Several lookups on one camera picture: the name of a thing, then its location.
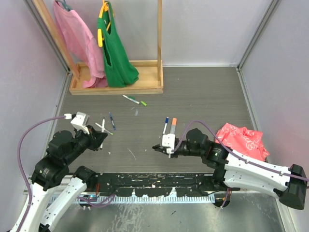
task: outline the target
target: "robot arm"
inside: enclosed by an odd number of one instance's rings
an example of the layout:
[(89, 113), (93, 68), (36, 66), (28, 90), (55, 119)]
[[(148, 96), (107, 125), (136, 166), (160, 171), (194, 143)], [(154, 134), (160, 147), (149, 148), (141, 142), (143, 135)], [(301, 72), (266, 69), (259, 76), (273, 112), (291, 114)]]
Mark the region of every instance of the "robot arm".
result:
[(233, 153), (246, 161), (238, 159), (222, 145), (212, 142), (199, 129), (190, 130), (186, 141), (174, 151), (179, 140), (174, 134), (163, 135), (162, 145), (153, 146), (153, 149), (177, 158), (182, 156), (199, 156), (202, 162), (214, 169), (213, 185), (218, 190), (227, 188), (251, 189), (273, 196), (291, 208), (304, 209), (307, 182), (283, 174), (293, 174), (306, 177), (302, 167), (293, 164), (290, 168), (262, 162), (247, 157), (235, 150)]
[[(76, 196), (95, 183), (93, 177), (95, 173), (84, 166), (80, 167), (81, 169), (77, 170), (70, 184), (59, 196), (59, 200), (46, 209), (56, 187), (69, 173), (69, 165), (86, 149), (98, 150), (107, 137), (107, 133), (98, 132), (92, 126), (86, 125), (89, 116), (84, 113), (66, 115), (66, 118), (72, 118), (71, 124), (74, 126), (75, 136), (73, 138), (71, 132), (67, 130), (55, 133), (48, 144), (47, 155), (35, 165), (31, 177), (33, 201), (20, 231), (34, 232), (39, 229), (39, 231), (51, 231), (49, 227), (53, 230)], [(27, 207), (28, 199), (12, 232), (17, 231)]]

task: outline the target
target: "pink bag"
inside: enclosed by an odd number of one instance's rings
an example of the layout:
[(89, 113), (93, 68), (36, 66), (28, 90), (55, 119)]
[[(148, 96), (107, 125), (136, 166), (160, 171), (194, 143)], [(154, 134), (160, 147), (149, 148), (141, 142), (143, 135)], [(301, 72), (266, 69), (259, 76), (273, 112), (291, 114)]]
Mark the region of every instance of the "pink bag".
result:
[(66, 11), (55, 1), (54, 13), (56, 25), (68, 50), (90, 69), (91, 79), (84, 81), (83, 87), (107, 87), (102, 50), (85, 22), (75, 10)]
[(226, 123), (217, 132), (217, 136), (224, 145), (251, 158), (264, 161), (269, 155), (263, 145), (263, 133), (260, 131), (248, 130), (245, 127), (238, 128)]

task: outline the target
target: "white marker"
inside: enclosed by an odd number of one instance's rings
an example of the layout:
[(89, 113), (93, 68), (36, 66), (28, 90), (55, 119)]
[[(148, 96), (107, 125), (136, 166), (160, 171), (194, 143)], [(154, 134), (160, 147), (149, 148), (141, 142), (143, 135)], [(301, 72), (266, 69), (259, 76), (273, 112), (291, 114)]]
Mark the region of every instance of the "white marker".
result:
[(165, 134), (166, 127), (168, 126), (168, 122), (169, 122), (169, 117), (166, 117), (166, 119), (165, 119), (165, 125), (164, 125), (164, 129), (163, 129), (163, 133), (162, 133), (162, 134)]
[[(102, 132), (104, 132), (104, 125), (105, 125), (105, 117), (103, 117), (103, 120), (102, 120)], [(100, 149), (103, 149), (103, 143), (101, 143), (100, 145)]]
[(130, 101), (132, 101), (132, 102), (135, 102), (136, 104), (140, 104), (140, 102), (139, 101), (136, 101), (136, 100), (134, 100), (134, 99), (132, 99), (132, 98), (129, 98), (128, 96), (126, 96), (126, 95), (123, 95), (126, 99), (129, 99)]
[(106, 131), (106, 132), (107, 132), (108, 134), (110, 134), (110, 135), (114, 135), (114, 133), (111, 133), (109, 130), (106, 130), (106, 128), (104, 128), (104, 131)]

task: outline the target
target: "wooden shelf base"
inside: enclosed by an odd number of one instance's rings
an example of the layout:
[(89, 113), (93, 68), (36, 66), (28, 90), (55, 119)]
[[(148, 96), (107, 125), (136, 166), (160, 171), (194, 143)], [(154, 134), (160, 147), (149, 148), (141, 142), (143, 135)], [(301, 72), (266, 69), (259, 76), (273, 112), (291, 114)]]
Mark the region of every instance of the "wooden shelf base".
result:
[(72, 95), (106, 95), (106, 94), (153, 94), (163, 93), (163, 66), (158, 75), (157, 60), (133, 60), (131, 64), (139, 71), (139, 80), (124, 88), (83, 88), (83, 81), (90, 80), (90, 71), (84, 62), (76, 64), (80, 80), (74, 75), (70, 84)]

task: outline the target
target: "gray wall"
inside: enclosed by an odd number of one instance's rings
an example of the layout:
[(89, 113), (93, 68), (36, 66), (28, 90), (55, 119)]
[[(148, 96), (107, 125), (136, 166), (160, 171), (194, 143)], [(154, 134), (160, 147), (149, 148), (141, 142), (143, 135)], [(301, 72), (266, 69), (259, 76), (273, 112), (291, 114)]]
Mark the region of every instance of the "gray wall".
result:
[[(308, 0), (283, 0), (243, 68), (270, 161), (285, 166), (299, 164), (307, 176), (308, 12)], [(297, 231), (308, 231), (309, 199), (304, 211), (290, 211)]]
[[(53, 0), (44, 0), (53, 14)], [(67, 0), (97, 37), (101, 0)], [(164, 65), (239, 63), (271, 0), (163, 0)], [(157, 0), (111, 0), (129, 59), (157, 58)]]
[[(0, 231), (13, 227), (25, 188), (17, 165), (17, 144), (34, 123), (54, 115), (65, 70), (22, 0), (0, 7)], [(26, 174), (46, 145), (50, 124), (29, 134), (22, 146)]]

